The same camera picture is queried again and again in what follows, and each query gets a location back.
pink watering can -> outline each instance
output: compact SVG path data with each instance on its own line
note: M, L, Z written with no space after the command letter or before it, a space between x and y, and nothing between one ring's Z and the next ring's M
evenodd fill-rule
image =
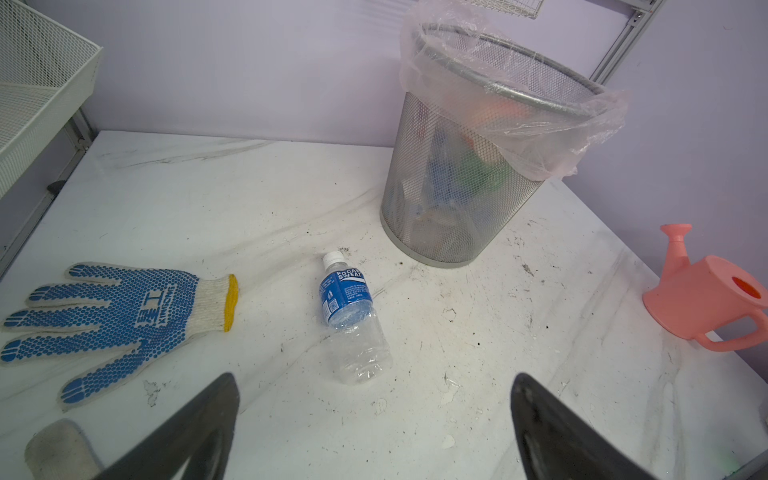
M708 255L690 264L683 237L691 225L663 225L670 238L659 286L643 295L645 308L662 327L682 339L695 339L705 349L730 352L768 340L768 290L738 266ZM707 332L749 316L757 330L724 342Z

white bottle cap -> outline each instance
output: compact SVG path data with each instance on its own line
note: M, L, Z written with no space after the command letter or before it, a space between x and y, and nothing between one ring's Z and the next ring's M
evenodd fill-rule
M328 270L328 267L333 265L334 263L338 262L344 262L344 254L339 252L338 250L335 252L328 252L323 257L323 268Z

marble table surface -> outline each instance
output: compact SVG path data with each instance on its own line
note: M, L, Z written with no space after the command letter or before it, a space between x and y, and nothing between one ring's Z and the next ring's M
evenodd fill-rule
M440 270L381 228L391 153L101 132L0 282L2 314L93 260L234 273L235 323L66 413L58 390L109 353L3 368L0 476L31 478L26 443L63 417L110 465L222 372L241 393L231 479L524 478L518 372L661 479L722 478L768 449L766 383L658 326L641 302L657 276L562 182L475 262ZM321 257L336 249L366 275L395 360L362 386L332 374L320 321Z

work glove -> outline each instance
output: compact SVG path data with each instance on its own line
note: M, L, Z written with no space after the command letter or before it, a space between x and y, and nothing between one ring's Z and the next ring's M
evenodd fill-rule
M34 332L6 343L3 364L69 353L119 349L121 354L79 375L59 392L69 409L103 395L198 333L228 332L237 303L229 275L200 280L180 270L83 262L65 276L80 283L44 285L29 308L5 319L5 330Z

plastic bottle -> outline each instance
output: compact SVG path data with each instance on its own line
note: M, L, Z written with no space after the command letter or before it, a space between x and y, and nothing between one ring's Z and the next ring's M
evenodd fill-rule
M362 383L392 366L389 345L373 309L360 270L349 268L341 252L323 257L326 277L320 283L323 318L334 328L328 338L336 372L344 383Z

